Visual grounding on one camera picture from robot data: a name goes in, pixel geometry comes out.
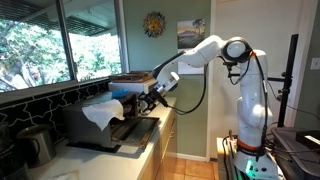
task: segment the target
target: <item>window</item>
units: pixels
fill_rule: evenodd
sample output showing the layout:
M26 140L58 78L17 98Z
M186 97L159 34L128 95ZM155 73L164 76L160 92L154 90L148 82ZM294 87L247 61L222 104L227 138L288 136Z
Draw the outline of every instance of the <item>window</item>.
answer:
M113 0L0 1L0 95L121 73L114 6Z

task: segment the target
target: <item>green wall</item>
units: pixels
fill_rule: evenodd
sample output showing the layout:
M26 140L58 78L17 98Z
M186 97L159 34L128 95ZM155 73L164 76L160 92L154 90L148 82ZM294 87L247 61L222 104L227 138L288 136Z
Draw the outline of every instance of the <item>green wall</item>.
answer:
M124 0L128 59L130 71L152 70L177 54L177 22L204 18L209 36L211 0ZM158 38L144 34L143 19L152 11L165 16L166 30ZM200 99L202 75L180 75L178 88L169 96L178 98L177 107L193 108ZM206 156L207 95L193 113L178 116L178 153Z
M310 70L312 58L320 58L320 3L314 20L306 69L303 77L298 109L320 115L320 70ZM298 112L295 127L320 130L320 120L306 113Z

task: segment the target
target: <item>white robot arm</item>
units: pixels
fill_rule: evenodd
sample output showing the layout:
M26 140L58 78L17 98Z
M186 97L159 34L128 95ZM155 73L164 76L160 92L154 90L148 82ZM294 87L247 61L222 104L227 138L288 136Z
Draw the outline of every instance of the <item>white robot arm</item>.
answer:
M152 74L158 84L151 92L165 107L161 96L164 91L172 91L178 83L176 73L169 68L181 61L192 67L204 67L215 57L240 63L240 91L238 100L237 154L234 165L250 178L277 179L276 163L264 151L267 126L273 119L267 100L267 59L260 50L253 50L246 40L234 37L227 41L212 35L189 51L183 51L157 66Z

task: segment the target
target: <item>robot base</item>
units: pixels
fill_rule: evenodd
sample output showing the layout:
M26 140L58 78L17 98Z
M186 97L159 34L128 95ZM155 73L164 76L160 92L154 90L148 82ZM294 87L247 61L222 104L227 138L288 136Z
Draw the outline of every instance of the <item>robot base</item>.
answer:
M242 177L246 176L245 178L234 177L233 179L285 180L281 169L277 166L271 155L267 153L256 162L255 156L236 151L236 140L228 141L229 153L232 154L230 162L232 166L235 166L235 168L232 168L232 171L238 171L232 174Z

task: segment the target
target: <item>painting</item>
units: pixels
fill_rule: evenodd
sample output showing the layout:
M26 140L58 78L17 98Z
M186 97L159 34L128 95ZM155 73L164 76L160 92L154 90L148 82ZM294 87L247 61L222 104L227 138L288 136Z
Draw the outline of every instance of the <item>painting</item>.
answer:
M196 19L177 23L178 52L196 47L204 40L205 20ZM203 68L193 68L183 62L178 63L178 74L202 74Z

